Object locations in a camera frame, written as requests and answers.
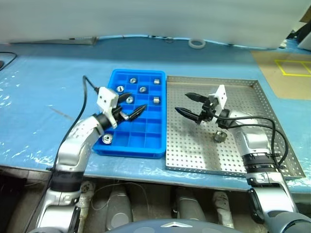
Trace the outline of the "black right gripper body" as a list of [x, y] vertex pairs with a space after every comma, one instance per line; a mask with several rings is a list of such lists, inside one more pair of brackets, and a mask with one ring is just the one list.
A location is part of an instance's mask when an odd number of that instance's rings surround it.
[[217, 99], [215, 97], [200, 97], [202, 110], [197, 119], [197, 124], [201, 124], [202, 121], [210, 122], [213, 119], [213, 114], [216, 112], [215, 107], [217, 106]]

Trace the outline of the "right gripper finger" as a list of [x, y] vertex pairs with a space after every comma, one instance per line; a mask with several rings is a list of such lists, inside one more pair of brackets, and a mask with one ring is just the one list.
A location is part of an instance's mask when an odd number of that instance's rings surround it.
[[175, 107], [175, 110], [181, 114], [183, 117], [187, 118], [187, 119], [190, 119], [194, 122], [198, 122], [199, 120], [199, 116], [195, 113], [193, 113], [192, 111], [186, 109], [186, 108], [183, 108], [183, 107]]
[[190, 100], [195, 102], [205, 103], [207, 101], [207, 97], [196, 93], [186, 93], [185, 96], [187, 96]]

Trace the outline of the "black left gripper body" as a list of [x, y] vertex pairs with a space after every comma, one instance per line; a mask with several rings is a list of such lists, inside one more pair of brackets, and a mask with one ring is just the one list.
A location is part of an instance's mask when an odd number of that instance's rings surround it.
[[117, 123], [121, 123], [130, 119], [129, 115], [122, 111], [122, 107], [120, 104], [113, 108], [111, 113]]

